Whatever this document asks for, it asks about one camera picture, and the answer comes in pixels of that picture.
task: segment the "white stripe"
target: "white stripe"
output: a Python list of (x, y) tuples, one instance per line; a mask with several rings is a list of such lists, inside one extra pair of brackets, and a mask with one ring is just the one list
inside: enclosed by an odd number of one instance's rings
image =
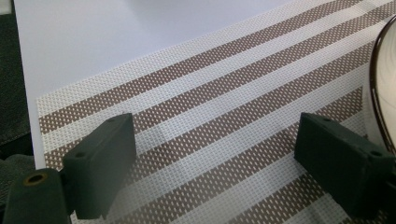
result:
[[(283, 171), (282, 168), (277, 168), (271, 172), (268, 172), (268, 175), (262, 176), (261, 173), (267, 172), (267, 167), (250, 178), (242, 181), (238, 185), (232, 187), (231, 189), (222, 192), (219, 196), (211, 199), (209, 202), (191, 210), (186, 215), (175, 220), (174, 223), (224, 223), (228, 220), (231, 220), (232, 218), (248, 210), (254, 204), (259, 203), (277, 191), (277, 189), (267, 189), (266, 187), (268, 184), (274, 184), (273, 181), (283, 181), (283, 185), (278, 188), (280, 189), (305, 173), (305, 171), (298, 174), (295, 172), (294, 169), (300, 169), (300, 164), (294, 160), (293, 156), (294, 153), (292, 152), (288, 156), (279, 160), (287, 160), (284, 161), (282, 167), (285, 166), (286, 168), (283, 169), (288, 169), (288, 171)], [(230, 209), (228, 206), (229, 204), (234, 205), (234, 207)], [(340, 209), (342, 210), (342, 208), (328, 207), (327, 211), (338, 211)], [(217, 214), (221, 212), (224, 213), (224, 215), (217, 216)]]
[(311, 203), (301, 212), (291, 217), (285, 224), (306, 224), (306, 223), (340, 223), (348, 218), (347, 213), (336, 203), (330, 194)]
[[(337, 20), (338, 24), (343, 21), (348, 21), (349, 19), (359, 15), (356, 14), (355, 8), (355, 10), (350, 9), (350, 11), (343, 11), (341, 14), (337, 14), (336, 16), (339, 18)], [(90, 133), (100, 123), (102, 123), (103, 120), (111, 118), (115, 115), (130, 111), (135, 114), (143, 109), (150, 108), (151, 106), (156, 105), (164, 100), (181, 94), (183, 91), (187, 91), (189, 88), (194, 88), (207, 81), (210, 81), (211, 79), (222, 77), (236, 69), (233, 64), (238, 64), (238, 67), (245, 66), (254, 62), (255, 60), (259, 60), (263, 57), (266, 57), (267, 55), (271, 55), (272, 53), (281, 50), (280, 48), (271, 48), (271, 46), (284, 46), (284, 48), (288, 47), (285, 43), (288, 43), (288, 41), (290, 42), (290, 39), (297, 40), (297, 42), (292, 42), (290, 44), (291, 46), (295, 43), (299, 43), (300, 41), (307, 38), (307, 36), (303, 34), (310, 34), (312, 36), (332, 27), (323, 25), (323, 23), (329, 24), (331, 20), (332, 18), (323, 18), (321, 21), (314, 22), (305, 28), (290, 33), (290, 35), (285, 35), (282, 38), (278, 38), (277, 40), (279, 41), (269, 42), (255, 49), (248, 50), (245, 53), (224, 60), (223, 62), (213, 64), (206, 69), (202, 69), (196, 73), (187, 75), (184, 78), (177, 79), (175, 82), (168, 83), (155, 90), (136, 96), (131, 100), (102, 110), (84, 119), (72, 122), (71, 124), (63, 126), (62, 128), (50, 133), (43, 134), (42, 139), (44, 142), (44, 149), (46, 152), (48, 152), (73, 142), (76, 139), (79, 139), (81, 136), (85, 136)], [(187, 132), (189, 129), (195, 128), (221, 114), (226, 113), (233, 108), (245, 104), (252, 99), (259, 97), (261, 94), (286, 84), (301, 74), (308, 73), (309, 71), (314, 70), (323, 64), (329, 63), (331, 60), (334, 60), (341, 55), (372, 41), (382, 28), (382, 25), (383, 22), (380, 22), (377, 25), (361, 30), (336, 43), (331, 44), (324, 49), (308, 55), (301, 60), (290, 63), (273, 73), (250, 82), (241, 88), (228, 92), (210, 102), (196, 106), (187, 113), (183, 113), (138, 134), (136, 136), (136, 142), (139, 152), (158, 146), (159, 144), (166, 141), (166, 139), (172, 139), (175, 136)], [(263, 56), (260, 54), (260, 52), (266, 52), (266, 55)], [(254, 61), (247, 60), (249, 57), (253, 58)]]
[(109, 214), (109, 221), (122, 217), (161, 197), (172, 189), (185, 184), (196, 176), (213, 169), (233, 156), (289, 127), (299, 120), (301, 112), (317, 111), (357, 89), (359, 87), (358, 80), (360, 80), (361, 73), (365, 69), (367, 69), (366, 65), (361, 66), (264, 118), (123, 189), (114, 205), (117, 209), (114, 209), (114, 214)]
[(42, 117), (100, 92), (110, 90), (132, 79), (142, 77), (173, 63), (183, 61), (196, 54), (262, 30), (303, 13), (310, 8), (331, 1), (333, 0), (300, 0), (291, 2), (283, 7), (275, 8), (260, 16), (239, 22), (213, 34), (205, 35), (170, 49), (165, 49), (147, 57), (125, 63), (102, 75), (82, 80), (77, 84), (67, 86), (56, 92), (40, 97), (37, 99), (38, 116)]

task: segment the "clamp jaw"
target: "clamp jaw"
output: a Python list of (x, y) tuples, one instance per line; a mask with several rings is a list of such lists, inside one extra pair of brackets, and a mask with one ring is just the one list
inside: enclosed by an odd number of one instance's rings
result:
[(63, 157), (58, 172), (46, 168), (11, 186), (4, 223), (70, 223), (106, 217), (136, 159), (132, 114), (106, 120)]
[(339, 123), (303, 113), (294, 158), (352, 217), (396, 221), (395, 156)]

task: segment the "brown stripe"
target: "brown stripe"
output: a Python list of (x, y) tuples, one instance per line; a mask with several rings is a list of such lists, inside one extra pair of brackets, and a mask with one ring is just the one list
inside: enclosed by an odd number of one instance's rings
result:
[[(358, 88), (321, 108), (317, 114), (341, 122), (361, 111), (360, 98), (361, 88)], [(121, 218), (117, 223), (169, 222), (184, 215), (291, 153), (297, 129), (298, 123), (290, 125), (289, 128)], [(163, 207), (166, 213), (158, 215)]]
[(302, 14), (251, 35), (241, 37), (235, 41), (195, 55), (182, 62), (175, 63), (144, 77), (122, 84), (109, 91), (104, 91), (78, 103), (66, 106), (39, 118), (41, 132), (48, 133), (76, 120), (83, 119), (98, 111), (126, 101), (140, 93), (152, 90), (164, 83), (185, 76), (247, 49), (254, 48), (266, 41), (282, 36), (312, 21), (316, 21), (357, 3), (359, 3), (359, 0), (338, 0), (312, 8)]
[(383, 211), (379, 211), (378, 216), (373, 220), (348, 217), (341, 223), (343, 223), (343, 224), (383, 224), (383, 223), (387, 223), (387, 218), (388, 218), (387, 213), (385, 213)]
[(138, 157), (131, 183), (142, 179), (368, 62), (372, 43), (294, 79)]
[(324, 194), (325, 192), (315, 179), (305, 174), (229, 223), (283, 223)]

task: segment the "screw hole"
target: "screw hole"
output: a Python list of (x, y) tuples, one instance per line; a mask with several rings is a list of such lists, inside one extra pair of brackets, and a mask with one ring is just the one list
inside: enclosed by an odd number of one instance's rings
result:
[(84, 152), (79, 152), (78, 154), (76, 154), (77, 158), (81, 158), (81, 157), (84, 157), (84, 156), (85, 156)]
[(46, 174), (34, 174), (28, 176), (24, 181), (23, 184), (25, 186), (33, 186), (43, 182), (47, 178)]
[(377, 156), (377, 157), (382, 156), (382, 154), (379, 153), (379, 152), (377, 152), (377, 151), (371, 151), (370, 153), (371, 153), (373, 156)]

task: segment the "dark surface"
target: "dark surface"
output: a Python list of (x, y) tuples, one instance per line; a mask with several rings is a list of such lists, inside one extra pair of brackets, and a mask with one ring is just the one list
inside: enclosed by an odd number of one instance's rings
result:
[(339, 123), (303, 113), (295, 159), (353, 217), (374, 218), (395, 158)]
[(15, 13), (0, 16), (0, 151), (1, 157), (31, 153), (12, 141), (30, 134)]
[(15, 10), (0, 15), (0, 104), (1, 223), (10, 185), (35, 169)]

